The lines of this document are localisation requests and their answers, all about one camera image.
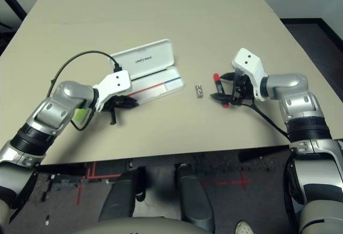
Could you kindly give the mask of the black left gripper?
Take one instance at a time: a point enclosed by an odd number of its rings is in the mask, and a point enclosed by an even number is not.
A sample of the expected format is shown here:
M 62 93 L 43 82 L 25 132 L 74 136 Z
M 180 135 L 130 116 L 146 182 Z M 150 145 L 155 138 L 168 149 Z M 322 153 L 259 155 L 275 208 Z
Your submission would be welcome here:
M 116 115 L 115 108 L 117 105 L 120 105 L 122 109 L 131 109 L 139 106 L 139 103 L 136 102 L 136 99 L 129 96 L 121 96 L 120 100 L 117 96 L 110 98 L 103 106 L 103 112 L 108 112 L 110 114 L 110 125 L 116 124 Z

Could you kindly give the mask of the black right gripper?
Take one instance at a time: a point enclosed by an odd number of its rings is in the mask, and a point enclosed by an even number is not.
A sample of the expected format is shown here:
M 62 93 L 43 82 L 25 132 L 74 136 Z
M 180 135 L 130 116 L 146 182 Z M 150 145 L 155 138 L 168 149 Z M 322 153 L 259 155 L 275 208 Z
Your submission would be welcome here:
M 237 69 L 235 72 L 225 73 L 220 76 L 221 79 L 233 81 L 232 95 L 224 93 L 213 93 L 211 98 L 221 102 L 231 102 L 233 105 L 241 105 L 244 100 L 254 100 L 253 86 L 250 78 Z

